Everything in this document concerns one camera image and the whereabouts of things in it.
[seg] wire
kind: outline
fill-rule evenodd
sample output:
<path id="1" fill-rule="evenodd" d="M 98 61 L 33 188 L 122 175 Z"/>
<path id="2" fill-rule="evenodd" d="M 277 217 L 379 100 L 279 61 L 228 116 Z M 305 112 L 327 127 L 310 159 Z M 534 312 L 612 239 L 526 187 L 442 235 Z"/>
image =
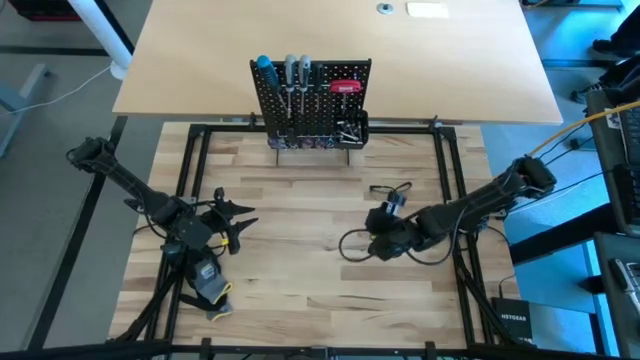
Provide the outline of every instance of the wire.
<path id="1" fill-rule="evenodd" d="M 349 262 L 363 262 L 365 260 L 369 260 L 373 257 L 372 254 L 369 254 L 363 258 L 359 258 L 359 259 L 354 259 L 354 258 L 350 258 L 347 255 L 344 254 L 344 251 L 342 251 L 342 243 L 344 242 L 344 239 L 353 234 L 353 233 L 357 233 L 357 232 L 368 232 L 367 229 L 353 229 L 353 230 L 349 230 L 346 233 L 344 233 L 344 235 L 342 235 L 342 237 L 340 238 L 340 241 L 338 242 L 338 251 L 340 251 L 340 255 L 347 261 Z"/>
<path id="2" fill-rule="evenodd" d="M 545 166 L 546 166 L 546 165 L 551 164 L 552 162 L 554 162 L 554 161 L 556 161 L 556 160 L 558 160 L 558 159 L 560 159 L 561 157 L 563 157 L 563 156 L 567 155 L 568 153 L 572 152 L 573 150 L 578 150 L 579 148 L 581 148 L 581 147 L 582 147 L 582 145 L 584 145 L 584 144 L 588 143 L 588 142 L 589 142 L 589 141 L 591 141 L 591 140 L 593 140 L 593 136 L 592 136 L 592 137 L 590 137 L 590 138 L 588 138 L 587 140 L 585 140 L 585 141 L 581 142 L 580 144 L 578 144 L 578 147 L 577 147 L 577 148 L 575 148 L 575 149 L 568 149 L 567 151 L 563 152 L 562 154 L 560 154 L 560 155 L 558 155 L 558 156 L 554 157 L 553 159 L 549 160 L 549 161 L 545 164 Z"/>
<path id="3" fill-rule="evenodd" d="M 211 248 L 211 252 L 213 252 L 214 249 L 218 249 L 220 247 L 222 247 L 222 251 L 220 252 L 220 254 L 213 253 L 213 255 L 215 255 L 216 257 L 224 255 L 225 251 L 227 251 L 227 247 L 225 245 L 221 245 Z"/>
<path id="4" fill-rule="evenodd" d="M 573 135 L 576 131 L 578 131 L 578 130 L 582 129 L 585 125 L 587 125 L 587 124 L 582 124 L 582 125 L 578 126 L 577 128 L 575 128 L 573 131 L 571 131 L 570 133 L 568 133 L 568 134 L 567 134 L 567 136 L 563 137 L 563 138 L 562 138 L 562 140 L 558 140 L 558 142 L 557 142 L 555 145 L 553 145 L 553 146 L 551 147 L 551 149 L 549 149 L 549 150 L 547 150 L 547 151 L 543 152 L 543 153 L 542 153 L 542 155 L 540 155 L 540 156 L 538 156 L 538 157 L 539 157 L 539 158 L 542 158 L 543 156 L 545 156 L 545 155 L 547 155 L 548 153 L 552 152 L 555 148 L 557 148 L 557 147 L 558 147 L 558 145 L 560 145 L 560 144 L 562 144 L 563 142 L 565 142 L 565 140 L 567 140 L 567 139 L 568 139 L 571 135 Z"/>
<path id="5" fill-rule="evenodd" d="M 379 192 L 382 194 L 388 194 L 391 192 L 405 192 L 409 189 L 411 189 L 411 187 L 413 186 L 413 184 L 411 183 L 411 181 L 407 181 L 406 183 L 402 183 L 396 187 L 392 187 L 392 186 L 387 186 L 387 185 L 370 185 L 369 186 L 369 191 L 370 192 Z"/>
<path id="6" fill-rule="evenodd" d="M 445 262 L 449 258 L 449 256 L 451 256 L 451 254 L 453 253 L 454 244 L 458 242 L 458 227 L 460 226 L 460 220 L 462 220 L 462 216 L 467 211 L 468 207 L 469 205 L 465 206 L 462 209 L 462 211 L 460 211 L 460 215 L 458 215 L 458 220 L 456 220 L 456 225 L 453 227 L 453 234 L 451 236 L 451 242 L 449 243 L 449 250 L 447 251 L 447 254 L 442 259 L 437 261 L 422 261 L 420 259 L 417 259 L 415 256 L 413 256 L 413 254 L 411 254 L 409 251 L 407 251 L 407 255 L 411 258 L 411 260 L 417 262 L 418 264 L 427 265 L 427 266 L 440 265 L 443 262 Z"/>
<path id="7" fill-rule="evenodd" d="M 502 236 L 502 238 L 504 239 L 504 241 L 507 242 L 508 245 L 511 245 L 511 243 L 509 242 L 509 239 L 507 239 L 507 235 L 505 235 L 502 231 L 494 228 L 493 226 L 487 226 L 487 229 L 497 232 L 498 234 L 500 234 L 500 236 Z"/>
<path id="8" fill-rule="evenodd" d="M 500 280 L 500 282 L 498 283 L 498 295 L 500 295 L 501 299 L 504 297 L 504 294 L 502 293 L 502 283 L 505 282 L 506 280 L 511 279 L 512 277 L 515 277 L 515 276 L 516 276 L 516 273 L 513 273 L 513 275 L 507 276 L 506 278 Z"/>
<path id="9" fill-rule="evenodd" d="M 139 233 L 140 231 L 149 228 L 149 225 L 144 225 L 144 226 L 140 226 L 139 228 L 133 230 L 133 233 L 131 235 L 135 235 L 137 233 Z"/>
<path id="10" fill-rule="evenodd" d="M 509 242 L 509 239 L 507 239 L 507 235 L 505 235 L 502 231 L 500 231 L 500 230 L 498 230 L 498 229 L 494 228 L 493 226 L 487 226 L 487 229 L 491 229 L 491 230 L 493 230 L 493 231 L 497 232 L 498 234 L 500 234 L 500 235 L 504 238 L 504 241 L 506 241 L 506 242 L 507 242 L 507 244 L 508 244 L 509 246 L 511 246 L 511 243 Z M 466 247 L 466 248 L 460 248 L 460 251 L 467 251 L 467 250 L 469 250 L 469 247 Z"/>
<path id="11" fill-rule="evenodd" d="M 98 76 L 100 76 L 100 75 L 104 74 L 104 73 L 105 73 L 107 70 L 109 70 L 110 68 L 111 68 L 111 66 L 107 66 L 106 68 L 104 68 L 104 69 L 103 69 L 102 71 L 100 71 L 99 73 L 97 73 L 97 74 L 93 75 L 92 77 L 90 77 L 87 81 L 85 81 L 84 83 L 82 83 L 82 85 L 78 86 L 75 90 L 72 90 L 72 91 L 70 91 L 70 92 L 68 92 L 68 93 L 66 93 L 66 94 L 64 94 L 64 95 L 62 95 L 62 96 L 60 96 L 59 98 L 57 98 L 57 99 L 55 99 L 55 100 L 47 101 L 47 102 L 44 102 L 44 103 L 41 103 L 41 104 L 36 104 L 36 105 L 27 106 L 27 107 L 24 107 L 24 108 L 22 108 L 22 109 L 18 109 L 18 110 L 14 110 L 14 111 L 9 111 L 9 112 L 6 112 L 6 113 L 4 113 L 4 114 L 0 114 L 0 117 L 5 117 L 5 116 L 7 116 L 7 115 L 11 115 L 11 114 L 15 114 L 15 113 L 19 113 L 19 112 L 23 112 L 23 111 L 31 110 L 31 109 L 38 108 L 38 107 L 41 107 L 41 106 L 47 106 L 47 105 L 55 104 L 55 103 L 57 103 L 58 101 L 60 101 L 60 100 L 62 100 L 62 99 L 64 99 L 64 98 L 66 98 L 67 96 L 71 96 L 71 95 L 73 95 L 73 94 L 77 93 L 78 91 L 82 90 L 82 88 L 84 88 L 85 86 L 87 86 L 91 81 L 93 81 L 93 80 L 94 80 L 95 78 L 97 78 Z"/>
<path id="12" fill-rule="evenodd" d="M 597 120 L 597 119 L 599 119 L 599 118 L 601 118 L 603 116 L 607 116 L 607 115 L 611 115 L 611 114 L 614 114 L 614 113 L 619 113 L 621 111 L 633 109 L 633 108 L 638 107 L 638 106 L 640 106 L 640 101 L 634 101 L 634 102 L 628 103 L 626 105 L 618 106 L 618 107 L 613 108 L 611 110 L 602 111 L 602 112 L 599 112 L 597 114 L 588 116 L 588 117 L 586 117 L 586 118 L 584 118 L 584 119 L 582 119 L 582 120 L 580 120 L 580 121 L 578 121 L 576 123 L 573 123 L 573 124 L 567 126 L 566 128 L 558 131 L 557 133 L 555 133 L 553 136 L 551 136 L 550 138 L 545 140 L 542 144 L 538 145 L 535 149 L 533 149 L 529 153 L 529 156 L 533 157 L 533 155 L 535 155 L 538 151 L 542 150 L 542 148 L 544 148 L 545 146 L 549 145 L 549 143 L 551 143 L 553 140 L 555 140 L 558 137 L 564 135 L 568 131 L 571 131 L 571 130 L 577 128 L 578 126 L 581 126 L 582 124 L 586 124 L 588 122 Z"/>
<path id="13" fill-rule="evenodd" d="M 546 4 L 548 3 L 550 0 L 540 0 L 537 3 L 533 4 L 533 5 L 525 5 L 522 2 L 520 3 L 520 6 L 522 6 L 523 8 L 527 9 L 527 10 L 531 10 L 531 9 L 535 9 L 540 5 Z"/>
<path id="14" fill-rule="evenodd" d="M 580 180 L 580 181 L 576 181 L 575 183 L 573 183 L 573 184 L 571 184 L 571 185 L 569 185 L 569 186 L 565 186 L 565 187 L 563 187 L 562 189 L 558 189 L 558 190 L 556 190 L 556 191 L 552 192 L 551 194 L 549 194 L 548 196 L 553 195 L 553 194 L 557 194 L 557 193 L 559 193 L 560 191 L 564 191 L 564 190 L 569 189 L 569 188 L 572 188 L 572 187 L 573 187 L 573 188 L 576 188 L 576 187 L 578 187 L 578 185 L 582 184 L 583 182 L 585 182 L 585 181 L 587 181 L 587 180 L 590 180 L 590 179 L 593 179 L 594 177 L 596 177 L 596 176 L 600 176 L 600 175 L 602 175 L 602 174 L 604 174 L 604 172 L 602 172 L 602 171 L 601 171 L 601 172 L 599 172 L 599 173 L 597 173 L 597 174 L 593 174 L 593 175 L 591 175 L 591 176 L 589 176 L 589 177 L 586 177 L 586 178 L 584 178 L 584 179 L 582 179 L 582 180 Z M 553 198 L 553 199 L 547 199 L 545 202 L 543 202 L 543 203 L 541 203 L 541 204 L 538 204 L 538 205 L 542 205 L 542 204 L 547 203 L 547 202 L 549 202 L 549 201 L 551 201 L 551 200 L 556 200 L 556 199 L 558 199 L 558 198 L 560 198 L 560 197 L 562 197 L 562 196 L 566 195 L 567 193 L 562 194 L 562 195 L 560 195 L 560 196 L 556 196 L 556 197 L 555 197 L 555 198 Z M 529 205 L 531 205 L 531 204 L 533 204 L 533 203 L 536 203 L 536 202 L 538 202 L 538 201 L 540 201 L 540 200 L 542 200 L 542 199 L 544 199 L 544 198 L 536 199 L 536 200 L 530 201 L 530 202 L 528 202 L 528 203 L 526 203 L 526 204 L 523 204 L 523 205 L 520 205 L 520 206 L 516 206 L 515 208 L 513 208 L 513 209 L 511 209 L 511 210 L 509 211 L 508 215 L 515 214 L 515 213 L 519 212 L 519 211 L 517 211 L 517 210 L 522 211 L 521 209 L 523 209 L 523 208 L 525 208 L 525 207 L 528 207 Z"/>

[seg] white cable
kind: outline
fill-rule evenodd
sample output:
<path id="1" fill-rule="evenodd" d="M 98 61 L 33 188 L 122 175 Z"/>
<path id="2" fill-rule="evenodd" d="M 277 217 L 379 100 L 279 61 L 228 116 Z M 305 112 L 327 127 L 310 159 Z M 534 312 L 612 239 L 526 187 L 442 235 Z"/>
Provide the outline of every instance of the white cable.
<path id="1" fill-rule="evenodd" d="M 567 190 L 566 190 L 565 192 L 563 192 L 562 194 L 560 194 L 560 195 L 558 195 L 558 196 L 556 196 L 556 197 L 553 197 L 553 198 L 551 198 L 551 199 L 546 199 L 545 201 L 538 202 L 537 204 L 532 204 L 531 206 L 527 206 L 527 204 L 522 205 L 522 206 L 523 206 L 522 208 L 517 209 L 516 211 L 512 211 L 512 212 L 510 212 L 510 213 L 509 213 L 509 215 L 517 214 L 517 213 L 519 213 L 519 212 L 521 212 L 521 211 L 529 210 L 529 209 L 533 209 L 533 208 L 534 208 L 534 207 L 536 207 L 536 206 L 540 206 L 540 205 L 542 205 L 542 204 L 546 204 L 546 203 L 548 203 L 549 201 L 557 200 L 557 199 L 559 199 L 559 198 L 561 198 L 561 197 L 563 197 L 563 196 L 567 195 L 568 193 L 572 192 L 573 190 L 575 190 L 577 187 L 579 187 L 579 186 L 580 186 L 580 185 L 582 185 L 582 184 L 583 184 L 583 183 L 576 184 L 574 187 L 571 187 L 571 188 L 567 189 Z"/>
<path id="2" fill-rule="evenodd" d="M 85 81 L 84 83 L 82 83 L 82 85 L 78 86 L 75 90 L 70 91 L 62 96 L 60 96 L 59 98 L 55 99 L 55 100 L 51 100 L 51 101 L 47 101 L 46 103 L 42 103 L 42 104 L 36 104 L 36 105 L 31 105 L 31 106 L 27 106 L 24 107 L 22 109 L 18 109 L 15 111 L 10 111 L 10 112 L 6 112 L 2 115 L 0 115 L 0 117 L 5 117 L 7 115 L 11 115 L 11 114 L 15 114 L 15 113 L 19 113 L 19 112 L 23 112 L 23 111 L 27 111 L 27 110 L 31 110 L 33 108 L 37 108 L 37 107 L 41 107 L 41 106 L 46 106 L 46 105 L 51 105 L 54 103 L 57 103 L 58 101 L 66 98 L 67 96 L 71 96 L 75 93 L 77 93 L 78 91 L 82 90 L 82 88 L 84 88 L 85 86 L 87 86 L 87 84 L 89 84 L 91 81 L 93 81 L 95 78 L 97 78 L 98 76 L 104 74 L 107 70 L 109 70 L 111 68 L 111 66 L 107 66 L 105 69 L 103 69 L 102 71 L 100 71 L 99 73 L 93 75 L 92 77 L 89 78 L 89 80 Z"/>

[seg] small black object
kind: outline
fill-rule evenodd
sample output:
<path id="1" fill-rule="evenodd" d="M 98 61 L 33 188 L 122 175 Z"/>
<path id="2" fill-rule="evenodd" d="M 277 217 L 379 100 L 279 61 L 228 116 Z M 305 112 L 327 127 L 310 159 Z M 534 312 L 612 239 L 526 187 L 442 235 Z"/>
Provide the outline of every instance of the small black object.
<path id="1" fill-rule="evenodd" d="M 527 343 L 533 343 L 529 302 L 524 300 L 491 298 L 493 308 L 511 335 Z"/>

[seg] pegboard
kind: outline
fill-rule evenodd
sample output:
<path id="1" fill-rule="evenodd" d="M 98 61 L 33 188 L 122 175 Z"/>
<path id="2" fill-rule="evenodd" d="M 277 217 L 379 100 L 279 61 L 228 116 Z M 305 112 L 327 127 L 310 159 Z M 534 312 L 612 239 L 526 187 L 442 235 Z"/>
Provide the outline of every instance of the pegboard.
<path id="1" fill-rule="evenodd" d="M 309 87 L 306 92 L 299 90 L 297 68 L 294 69 L 295 89 L 291 93 L 291 118 L 287 118 L 288 93 L 285 91 L 284 62 L 272 62 L 280 81 L 280 95 L 278 95 L 264 81 L 256 62 L 251 60 L 251 74 L 253 75 L 260 110 L 269 137 L 282 137 L 293 131 L 297 137 L 334 136 L 336 122 L 353 114 L 363 113 L 364 100 L 369 83 L 371 59 L 363 61 L 312 61 Z M 324 67 L 321 90 L 317 91 L 313 83 L 314 71 L 317 65 Z M 333 80 L 358 80 L 362 90 L 346 96 L 343 110 L 343 95 L 332 93 L 329 84 Z M 302 113 L 302 99 L 304 97 L 304 113 Z"/>

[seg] light wood desk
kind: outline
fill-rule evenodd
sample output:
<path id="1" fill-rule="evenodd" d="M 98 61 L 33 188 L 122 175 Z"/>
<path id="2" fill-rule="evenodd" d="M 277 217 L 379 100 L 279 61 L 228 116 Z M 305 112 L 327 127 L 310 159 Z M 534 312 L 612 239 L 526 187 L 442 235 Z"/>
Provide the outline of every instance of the light wood desk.
<path id="1" fill-rule="evenodd" d="M 188 123 L 164 125 L 149 181 L 154 189 L 174 193 L 188 128 Z M 482 135 L 476 127 L 456 131 L 472 191 L 491 179 Z M 434 341 L 438 348 L 466 347 L 451 259 L 435 267 L 407 256 L 350 263 L 337 250 L 340 236 L 361 228 L 368 209 L 384 198 L 369 193 L 369 185 L 412 181 L 401 215 L 442 202 L 433 137 L 372 135 L 363 150 L 350 152 L 350 167 L 346 155 L 281 152 L 276 167 L 265 134 L 212 134 L 201 199 L 223 186 L 229 199 L 257 209 L 239 219 L 260 220 L 242 233 L 240 252 L 221 260 L 235 286 L 234 313 L 211 323 L 202 311 L 181 304 L 175 343 L 199 344 L 211 337 L 216 345 L 233 346 L 421 348 Z M 193 163 L 197 156 L 195 150 Z M 151 298 L 162 241 L 150 231 L 134 238 L 110 336 L 122 333 Z M 367 241 L 349 238 L 347 254 L 361 256 Z M 447 248 L 445 241 L 417 257 L 436 260 Z M 484 231 L 478 249 L 487 295 L 496 296 L 498 282 L 513 274 L 508 246 Z M 505 281 L 504 289 L 518 297 L 514 279 Z M 185 285 L 184 291 L 192 290 Z M 469 298 L 476 338 L 482 339 L 479 312 Z M 163 330 L 161 321 L 157 335 Z"/>
<path id="2" fill-rule="evenodd" d="M 440 1 L 448 18 L 400 0 L 154 0 L 114 111 L 260 114 L 249 60 L 291 53 L 371 58 L 372 118 L 560 124 L 518 1 Z"/>

